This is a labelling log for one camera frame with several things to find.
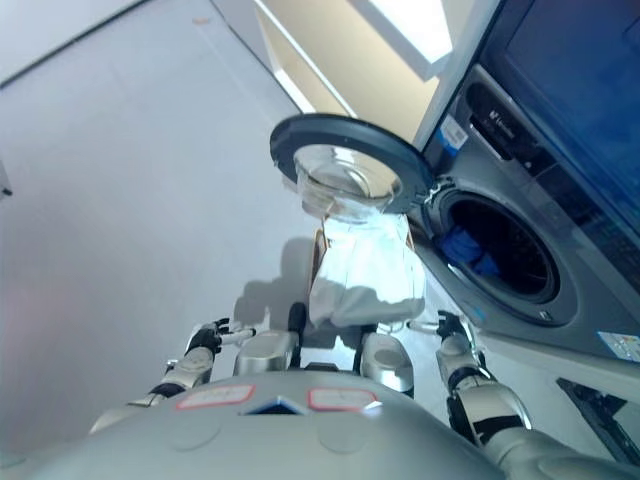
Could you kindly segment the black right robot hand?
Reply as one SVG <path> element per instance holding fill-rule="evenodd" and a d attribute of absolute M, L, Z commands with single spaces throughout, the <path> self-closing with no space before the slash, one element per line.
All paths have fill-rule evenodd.
<path fill-rule="evenodd" d="M 453 335 L 460 335 L 471 341 L 471 334 L 461 317 L 447 310 L 438 310 L 435 322 L 410 320 L 406 326 L 419 333 L 436 335 L 442 340 Z"/>

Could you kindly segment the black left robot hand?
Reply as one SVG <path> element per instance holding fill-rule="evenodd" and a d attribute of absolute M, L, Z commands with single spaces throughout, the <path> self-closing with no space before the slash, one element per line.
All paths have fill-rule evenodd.
<path fill-rule="evenodd" d="M 221 318 L 199 326 L 191 336 L 186 352 L 204 347 L 213 354 L 218 354 L 224 345 L 241 344 L 256 334 L 255 328 L 233 329 L 229 318 Z"/>

